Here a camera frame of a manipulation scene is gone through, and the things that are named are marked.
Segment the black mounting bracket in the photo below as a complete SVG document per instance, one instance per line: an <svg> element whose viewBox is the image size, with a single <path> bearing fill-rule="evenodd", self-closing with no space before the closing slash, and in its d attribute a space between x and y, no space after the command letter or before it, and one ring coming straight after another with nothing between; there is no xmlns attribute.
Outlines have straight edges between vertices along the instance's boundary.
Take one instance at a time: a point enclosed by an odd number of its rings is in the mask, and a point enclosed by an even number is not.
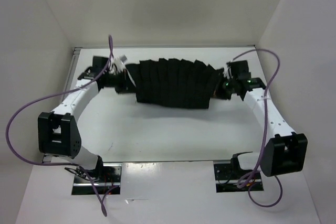
<svg viewBox="0 0 336 224"><path fill-rule="evenodd" d="M276 135L265 146L260 163L267 176L299 172L303 169L308 141L304 134Z"/></svg>
<svg viewBox="0 0 336 224"><path fill-rule="evenodd" d="M37 120L40 152L75 158L81 148L81 137L75 117L42 112Z"/></svg>
<svg viewBox="0 0 336 224"><path fill-rule="evenodd" d="M237 94L244 100L246 92L266 86L260 78L252 78L247 60L227 63L228 76L222 78L216 90L216 97L230 100L232 94Z"/></svg>

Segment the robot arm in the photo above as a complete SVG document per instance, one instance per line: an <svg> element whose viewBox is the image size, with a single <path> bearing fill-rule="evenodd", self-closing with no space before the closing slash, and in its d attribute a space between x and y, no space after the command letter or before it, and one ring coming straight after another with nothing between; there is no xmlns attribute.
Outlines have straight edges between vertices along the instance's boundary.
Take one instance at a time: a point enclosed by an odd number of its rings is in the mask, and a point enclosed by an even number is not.
<svg viewBox="0 0 336 224"><path fill-rule="evenodd" d="M308 141L304 134L297 134L283 119L270 96L264 97L265 85L260 78L252 78L247 61L227 64L228 72L223 78L217 95L230 99L233 93L253 111L261 127L265 123L265 103L267 99L267 137L260 163L262 172L270 177L303 169Z"/></svg>
<svg viewBox="0 0 336 224"><path fill-rule="evenodd" d="M108 58L94 56L92 67L79 77L75 88L80 88L95 78L107 63ZM114 72L106 71L97 81L83 89L69 94L51 112L43 112L38 117L39 150L42 153L61 157L92 171L92 177L99 177L103 169L101 158L89 152L81 144L77 121L89 102L104 87L115 87L124 76L122 56L113 62Z"/></svg>

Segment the white table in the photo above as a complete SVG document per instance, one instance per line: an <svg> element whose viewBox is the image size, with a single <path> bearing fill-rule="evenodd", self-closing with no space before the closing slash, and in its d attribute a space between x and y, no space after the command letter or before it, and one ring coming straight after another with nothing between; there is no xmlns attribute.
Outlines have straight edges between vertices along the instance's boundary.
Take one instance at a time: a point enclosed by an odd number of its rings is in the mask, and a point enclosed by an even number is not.
<svg viewBox="0 0 336 224"><path fill-rule="evenodd" d="M139 59L195 58L222 67L248 48L117 48L130 62ZM74 80L106 49L83 49ZM246 57L254 76L264 79L256 54ZM94 195L72 196L73 176L62 167L34 166L17 224L26 223L319 223L303 173L280 176L283 199L263 209L247 193L216 193L213 162L151 162L227 159L259 151L261 128L240 98L211 101L208 111L184 111L137 104L134 95L104 89L82 114L83 145L104 161L124 163L120 195L108 196L105 218ZM264 204L279 188L263 177L264 190L253 192Z"/></svg>
<svg viewBox="0 0 336 224"><path fill-rule="evenodd" d="M201 60L214 68L250 48L117 48L128 62L158 58ZM108 49L82 49L71 86L92 64L92 56ZM257 54L247 59L254 77L264 78ZM262 129L250 108L233 95L230 101L211 99L209 110L182 110L136 102L135 94L103 89L78 121L82 145L105 162L191 161L230 159L244 151L259 152Z"/></svg>

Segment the black pleated cloth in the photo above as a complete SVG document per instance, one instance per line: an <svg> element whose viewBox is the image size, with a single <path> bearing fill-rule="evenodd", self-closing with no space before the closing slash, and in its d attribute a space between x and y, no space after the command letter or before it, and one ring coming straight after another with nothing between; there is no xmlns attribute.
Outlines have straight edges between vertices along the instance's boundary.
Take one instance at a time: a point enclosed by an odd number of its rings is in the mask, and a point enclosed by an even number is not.
<svg viewBox="0 0 336 224"><path fill-rule="evenodd" d="M198 60L177 59L145 60L126 68L138 102L184 109L208 109L224 71Z"/></svg>

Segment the robotic manipulator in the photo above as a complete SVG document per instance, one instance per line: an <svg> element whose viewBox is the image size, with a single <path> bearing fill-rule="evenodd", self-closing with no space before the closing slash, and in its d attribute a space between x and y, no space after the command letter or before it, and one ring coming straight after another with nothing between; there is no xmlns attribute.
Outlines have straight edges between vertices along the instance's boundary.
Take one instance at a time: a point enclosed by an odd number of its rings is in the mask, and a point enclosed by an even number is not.
<svg viewBox="0 0 336 224"><path fill-rule="evenodd" d="M124 64L126 56L115 58L104 74L92 84L68 95L51 112L38 117L39 150L81 165L93 178L104 177L102 158L81 146L77 121L103 88L115 88L118 94L135 93L137 102L169 108L208 109L213 99L230 100L240 96L263 127L264 99L268 105L267 144L260 167L266 176L301 171L307 149L307 138L297 134L282 118L270 97L264 97L265 85L252 78L248 63L233 61L214 69L201 61L177 59L146 60ZM79 77L76 88L93 80L107 64L108 58L94 56L92 66Z"/></svg>

